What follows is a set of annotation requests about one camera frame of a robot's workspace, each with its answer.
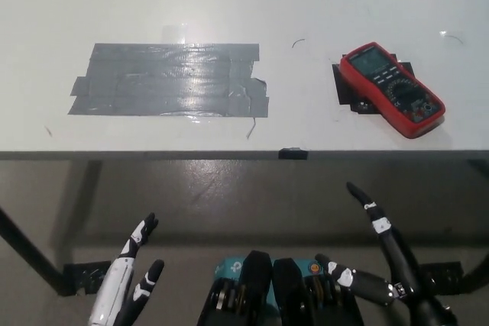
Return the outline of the white and black left hand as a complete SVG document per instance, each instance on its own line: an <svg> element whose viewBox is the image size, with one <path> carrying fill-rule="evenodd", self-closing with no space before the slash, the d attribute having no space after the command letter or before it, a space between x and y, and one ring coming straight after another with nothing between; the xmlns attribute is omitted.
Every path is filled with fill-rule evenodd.
<svg viewBox="0 0 489 326"><path fill-rule="evenodd" d="M132 231L105 274L89 316L89 325L133 325L136 322L165 266L163 260L155 260L136 286L130 289L138 251L148 242L157 225L158 219L151 212Z"/></svg>

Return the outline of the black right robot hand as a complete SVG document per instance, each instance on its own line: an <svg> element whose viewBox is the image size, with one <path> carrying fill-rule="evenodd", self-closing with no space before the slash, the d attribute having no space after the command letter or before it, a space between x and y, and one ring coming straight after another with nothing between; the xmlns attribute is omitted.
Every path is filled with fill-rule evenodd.
<svg viewBox="0 0 489 326"><path fill-rule="evenodd" d="M346 187L369 217L391 280L342 265L318 253L315 259L324 272L340 287L369 302L383 306L396 300L402 302L408 308L411 325L457 325L454 313L436 298L412 250L382 207L354 183L347 182Z"/></svg>

